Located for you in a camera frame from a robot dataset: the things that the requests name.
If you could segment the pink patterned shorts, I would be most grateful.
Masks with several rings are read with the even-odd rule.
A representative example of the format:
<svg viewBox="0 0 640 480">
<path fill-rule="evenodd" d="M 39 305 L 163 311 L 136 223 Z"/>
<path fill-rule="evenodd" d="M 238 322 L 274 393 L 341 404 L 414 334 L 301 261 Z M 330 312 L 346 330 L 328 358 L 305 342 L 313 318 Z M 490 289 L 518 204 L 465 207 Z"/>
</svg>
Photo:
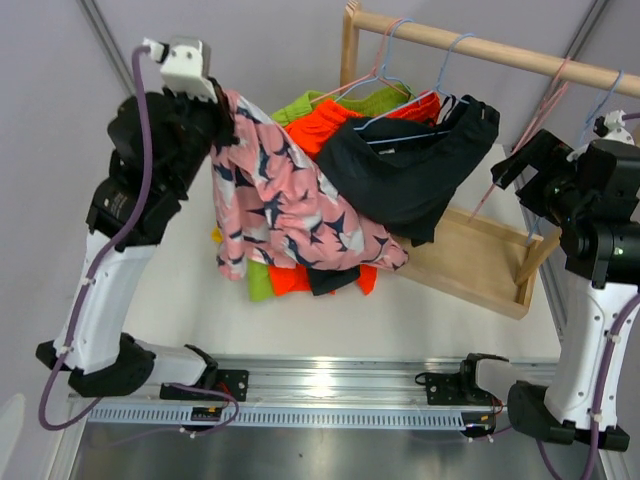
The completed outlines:
<svg viewBox="0 0 640 480">
<path fill-rule="evenodd" d="M 239 280 L 251 261 L 324 271 L 407 262 L 390 233 L 359 214 L 278 123 L 238 92 L 225 95 L 237 141 L 211 151 L 222 275 Z"/>
</svg>

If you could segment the orange shorts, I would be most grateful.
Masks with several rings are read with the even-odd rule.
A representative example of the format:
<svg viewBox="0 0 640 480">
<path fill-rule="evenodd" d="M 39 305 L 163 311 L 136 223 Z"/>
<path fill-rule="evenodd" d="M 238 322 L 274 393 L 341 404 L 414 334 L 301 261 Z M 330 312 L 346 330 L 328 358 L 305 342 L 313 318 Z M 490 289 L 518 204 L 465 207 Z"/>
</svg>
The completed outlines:
<svg viewBox="0 0 640 480">
<path fill-rule="evenodd" d="M 272 119 L 285 128 L 289 136 L 310 157 L 314 158 L 338 129 L 350 118 L 375 117 L 404 104 L 408 98 L 391 87 L 384 87 L 363 99 L 328 98 L 319 104 L 310 101 L 324 95 L 307 91 L 293 103 L 272 114 Z M 441 109 L 440 99 L 431 94 L 420 103 L 392 114 L 394 118 L 433 123 Z M 293 292 L 309 292 L 308 275 L 303 267 L 293 269 L 266 266 L 259 262 L 249 264 L 248 287 L 253 301 L 262 301 Z"/>
</svg>

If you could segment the blue wire hanger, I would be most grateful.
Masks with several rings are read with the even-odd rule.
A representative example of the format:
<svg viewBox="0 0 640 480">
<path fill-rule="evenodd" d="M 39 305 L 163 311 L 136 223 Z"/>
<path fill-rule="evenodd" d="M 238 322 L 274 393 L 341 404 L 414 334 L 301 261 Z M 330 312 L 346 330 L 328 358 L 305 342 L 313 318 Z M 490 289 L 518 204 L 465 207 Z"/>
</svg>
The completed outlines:
<svg viewBox="0 0 640 480">
<path fill-rule="evenodd" d="M 395 34 L 397 28 L 404 24 L 410 23 L 412 19 L 397 18 L 385 25 L 382 33 L 382 39 L 374 59 L 374 64 L 367 74 L 360 78 L 355 77 L 356 65 L 359 53 L 359 39 L 361 28 L 356 25 L 353 16 L 345 16 L 343 18 L 342 38 L 341 38 L 341 65 L 340 65 L 340 85 L 338 88 L 330 91 L 328 95 L 336 95 L 336 101 L 346 97 L 352 90 L 361 85 L 370 83 L 381 83 L 391 87 L 393 90 L 402 92 L 398 84 L 403 84 L 399 79 L 390 78 L 386 74 L 387 58 L 390 56 L 391 38 Z"/>
<path fill-rule="evenodd" d="M 364 124 L 360 125 L 360 126 L 355 126 L 353 128 L 353 130 L 355 132 L 363 132 L 365 131 L 368 127 L 370 127 L 371 125 L 373 125 L 374 123 L 378 122 L 379 120 L 381 120 L 382 118 L 388 117 L 390 114 L 395 113 L 399 110 L 401 110 L 402 108 L 405 107 L 409 107 L 412 106 L 414 104 L 420 103 L 423 99 L 425 99 L 426 97 L 429 97 L 431 94 L 436 94 L 438 97 L 443 97 L 444 99 L 448 99 L 453 97 L 453 94 L 451 92 L 448 92 L 446 90 L 443 89 L 443 81 L 444 81 L 444 77 L 445 77 L 445 73 L 447 70 L 447 66 L 449 63 L 449 59 L 451 57 L 451 55 L 455 52 L 456 48 L 458 47 L 458 45 L 466 39 L 471 39 L 471 38 L 475 38 L 476 35 L 474 33 L 468 32 L 465 34 L 461 34 L 459 35 L 448 47 L 446 55 L 444 57 L 444 60 L 441 64 L 439 73 L 438 73 L 438 77 L 435 83 L 435 86 L 433 89 L 426 91 L 425 93 L 411 99 L 410 101 L 407 101 L 405 104 L 402 104 L 394 109 L 389 110 L 388 112 L 385 112 L 384 114 L 380 114 L 376 117 L 371 118 L 370 120 L 366 121 Z"/>
<path fill-rule="evenodd" d="M 583 127 L 582 127 L 582 129 L 580 131 L 580 136 L 576 140 L 576 145 L 578 147 L 581 147 L 584 144 L 584 139 L 587 136 L 587 131 L 589 130 L 591 124 L 595 121 L 596 116 L 599 114 L 600 110 L 603 108 L 603 106 L 609 100 L 611 95 L 614 93 L 614 91 L 616 90 L 616 88 L 620 84 L 621 80 L 624 78 L 624 75 L 625 75 L 625 72 L 623 70 L 619 70 L 616 80 L 611 85 L 611 87 L 607 91 L 607 93 L 599 93 L 596 96 L 596 98 L 595 98 L 595 100 L 593 102 L 592 108 L 590 109 L 590 111 L 588 112 L 588 114 L 585 117 Z M 540 217 L 536 216 L 535 220 L 534 220 L 533 224 L 531 225 L 531 228 L 529 229 L 529 232 L 528 232 L 528 237 L 527 237 L 527 242 L 526 242 L 527 245 L 529 245 L 531 243 L 533 235 L 538 233 L 539 223 L 540 223 Z"/>
</svg>

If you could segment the dark navy shorts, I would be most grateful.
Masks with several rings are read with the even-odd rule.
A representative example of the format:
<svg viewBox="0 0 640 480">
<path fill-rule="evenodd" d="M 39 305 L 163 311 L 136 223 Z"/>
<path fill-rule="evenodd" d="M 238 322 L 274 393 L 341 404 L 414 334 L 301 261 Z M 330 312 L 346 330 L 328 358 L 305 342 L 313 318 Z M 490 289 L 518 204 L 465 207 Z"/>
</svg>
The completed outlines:
<svg viewBox="0 0 640 480">
<path fill-rule="evenodd" d="M 498 110 L 470 95 L 436 125 L 350 118 L 315 161 L 358 213 L 419 247 L 434 242 L 457 188 L 497 139 L 500 119 Z"/>
</svg>

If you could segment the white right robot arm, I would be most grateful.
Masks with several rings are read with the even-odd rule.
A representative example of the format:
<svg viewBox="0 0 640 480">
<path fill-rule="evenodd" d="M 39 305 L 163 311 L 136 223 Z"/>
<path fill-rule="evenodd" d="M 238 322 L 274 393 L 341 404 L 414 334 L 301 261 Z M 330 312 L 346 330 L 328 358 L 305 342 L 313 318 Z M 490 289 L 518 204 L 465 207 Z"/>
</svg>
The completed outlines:
<svg viewBox="0 0 640 480">
<path fill-rule="evenodd" d="M 639 148 L 607 135 L 574 150 L 538 131 L 492 170 L 506 188 L 525 168 L 535 175 L 516 195 L 561 230 L 570 283 L 567 324 L 550 385 L 536 385 L 503 357 L 471 354 L 458 395 L 502 402 L 514 429 L 542 442 L 579 441 L 624 452 L 617 387 L 628 329 L 639 310 Z"/>
</svg>

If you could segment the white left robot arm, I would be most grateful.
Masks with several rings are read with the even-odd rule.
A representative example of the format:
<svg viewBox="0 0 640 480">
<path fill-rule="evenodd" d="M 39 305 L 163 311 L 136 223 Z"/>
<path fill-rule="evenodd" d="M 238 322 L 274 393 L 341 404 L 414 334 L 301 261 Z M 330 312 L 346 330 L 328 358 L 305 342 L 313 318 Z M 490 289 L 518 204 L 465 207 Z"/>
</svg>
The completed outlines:
<svg viewBox="0 0 640 480">
<path fill-rule="evenodd" d="M 220 86 L 215 100 L 184 93 L 130 97 L 107 133 L 109 173 L 86 217 L 86 258 L 76 302 L 59 336 L 38 345 L 37 359 L 68 373 L 85 398 L 130 395 L 145 385 L 181 384 L 197 400 L 216 390 L 216 361 L 193 345 L 162 347 L 138 340 L 123 325 L 140 277 L 171 219 L 214 147 L 231 145 L 234 121 Z"/>
</svg>

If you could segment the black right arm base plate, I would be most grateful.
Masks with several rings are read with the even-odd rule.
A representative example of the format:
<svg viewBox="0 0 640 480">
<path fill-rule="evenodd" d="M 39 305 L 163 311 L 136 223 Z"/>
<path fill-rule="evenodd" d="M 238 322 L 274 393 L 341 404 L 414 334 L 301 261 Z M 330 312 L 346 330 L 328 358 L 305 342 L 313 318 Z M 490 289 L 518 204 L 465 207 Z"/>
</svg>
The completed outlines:
<svg viewBox="0 0 640 480">
<path fill-rule="evenodd" d="M 501 401 L 479 388 L 471 376 L 462 372 L 421 372 L 414 377 L 425 390 L 427 402 L 435 406 L 499 407 Z"/>
</svg>

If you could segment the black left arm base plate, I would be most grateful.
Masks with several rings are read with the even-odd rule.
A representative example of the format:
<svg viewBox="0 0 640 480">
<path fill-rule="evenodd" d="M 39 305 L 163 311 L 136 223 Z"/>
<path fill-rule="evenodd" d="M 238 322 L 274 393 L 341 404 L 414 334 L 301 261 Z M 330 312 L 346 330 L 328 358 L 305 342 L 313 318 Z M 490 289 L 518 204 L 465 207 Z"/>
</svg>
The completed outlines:
<svg viewBox="0 0 640 480">
<path fill-rule="evenodd" d="M 163 384 L 159 397 L 163 400 L 222 401 L 223 397 L 214 395 L 214 392 L 222 392 L 232 396 L 238 402 L 244 402 L 248 387 L 249 372 L 247 370 L 218 369 L 215 373 L 205 373 L 203 379 L 189 386 L 187 390 Z"/>
</svg>

